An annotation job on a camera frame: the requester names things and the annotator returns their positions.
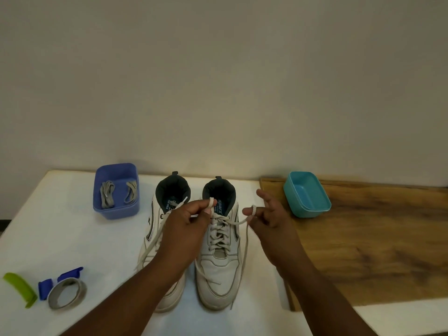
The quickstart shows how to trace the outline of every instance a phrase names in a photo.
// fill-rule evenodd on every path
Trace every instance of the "roll of tape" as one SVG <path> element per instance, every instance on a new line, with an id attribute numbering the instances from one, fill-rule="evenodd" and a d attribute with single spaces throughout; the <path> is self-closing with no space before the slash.
<path id="1" fill-rule="evenodd" d="M 76 291 L 75 297 L 67 304 L 59 305 L 58 300 L 59 300 L 60 294 L 67 287 L 69 287 L 71 285 L 77 286 L 77 291 Z M 50 291 L 50 293 L 48 294 L 48 298 L 47 298 L 48 306 L 52 310 L 73 308 L 74 306 L 81 303 L 81 301 L 84 299 L 84 297 L 86 295 L 86 292 L 87 292 L 87 286 L 82 280 L 75 278 L 75 277 L 66 278 L 66 279 L 62 280 L 61 282 L 59 282 L 58 284 L 56 284 L 53 287 L 53 289 Z"/>

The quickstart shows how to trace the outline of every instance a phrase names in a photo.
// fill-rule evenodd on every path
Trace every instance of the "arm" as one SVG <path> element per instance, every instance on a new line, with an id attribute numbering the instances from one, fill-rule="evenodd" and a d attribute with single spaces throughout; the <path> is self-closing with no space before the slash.
<path id="1" fill-rule="evenodd" d="M 198 255 L 211 210 L 197 200 L 173 210 L 154 259 L 62 336 L 141 335 L 165 293 Z"/>
<path id="2" fill-rule="evenodd" d="M 257 208 L 249 225 L 260 238 L 269 261 L 294 291 L 313 335 L 376 336 L 312 264 L 281 203 L 264 191 L 257 190 L 257 195 L 265 200 L 267 207 Z M 251 208 L 243 209 L 243 214 L 251 213 Z"/>

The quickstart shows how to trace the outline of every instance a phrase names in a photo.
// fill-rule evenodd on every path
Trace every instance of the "white tabletop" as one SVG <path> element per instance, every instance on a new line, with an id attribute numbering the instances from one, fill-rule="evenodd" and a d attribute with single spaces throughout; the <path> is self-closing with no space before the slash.
<path id="1" fill-rule="evenodd" d="M 133 274 L 151 199 L 163 176 L 140 175 L 140 212 L 106 220 L 92 209 L 94 173 L 51 171 L 0 238 L 0 274 L 16 272 L 35 287 L 47 278 L 83 266 L 84 301 L 69 311 L 51 311 L 46 301 L 30 309 L 5 281 L 0 281 L 2 335 L 58 335 L 106 298 Z M 187 178 L 192 199 L 207 178 Z M 262 206 L 257 181 L 231 180 L 240 208 Z M 245 224 L 240 227 L 244 250 Z M 249 230 L 249 251 L 233 309 L 212 312 L 196 294 L 194 266 L 187 270 L 185 291 L 171 312 L 154 314 L 144 335 L 311 335 L 303 313 L 288 310 L 282 279 Z M 357 307 L 382 336 L 422 335 L 448 330 L 448 299 Z"/>

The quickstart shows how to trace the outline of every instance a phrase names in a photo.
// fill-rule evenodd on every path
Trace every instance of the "shoe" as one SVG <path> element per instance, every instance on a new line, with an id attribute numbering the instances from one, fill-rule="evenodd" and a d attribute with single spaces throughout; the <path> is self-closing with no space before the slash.
<path id="1" fill-rule="evenodd" d="M 210 207 L 213 198 L 217 203 L 212 208 L 212 224 L 195 260 L 196 284 L 203 305 L 222 310 L 233 303 L 240 286 L 245 256 L 242 259 L 238 225 L 246 220 L 238 221 L 237 194 L 228 180 L 218 176 L 205 185 L 203 199 L 210 199 Z"/>
<path id="2" fill-rule="evenodd" d="M 163 226 L 171 210 L 187 203 L 190 196 L 191 191 L 187 181 L 177 175 L 177 172 L 173 172 L 157 185 L 152 198 L 152 215 L 148 219 L 149 225 L 138 256 L 137 270 L 142 270 L 154 259 L 162 240 Z M 181 300 L 184 288 L 185 274 L 168 290 L 157 305 L 155 312 L 166 312 L 173 309 Z"/>

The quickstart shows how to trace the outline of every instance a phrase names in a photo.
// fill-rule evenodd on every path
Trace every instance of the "blue plastic container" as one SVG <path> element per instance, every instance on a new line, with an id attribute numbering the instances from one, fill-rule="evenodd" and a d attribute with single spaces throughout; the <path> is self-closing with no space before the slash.
<path id="1" fill-rule="evenodd" d="M 108 180 L 115 184 L 115 190 L 112 193 L 115 206 L 110 209 L 102 209 L 99 189 L 101 188 L 101 184 Z M 126 205 L 125 198 L 128 193 L 126 182 L 133 180 L 137 180 L 137 199 L 132 204 Z M 106 219 L 125 218 L 138 213 L 140 209 L 140 183 L 138 181 L 137 168 L 134 164 L 104 165 L 96 170 L 93 185 L 93 209 L 102 214 Z"/>
<path id="2" fill-rule="evenodd" d="M 311 172 L 291 172 L 283 190 L 291 211 L 299 218 L 317 217 L 332 207 L 319 179 Z"/>

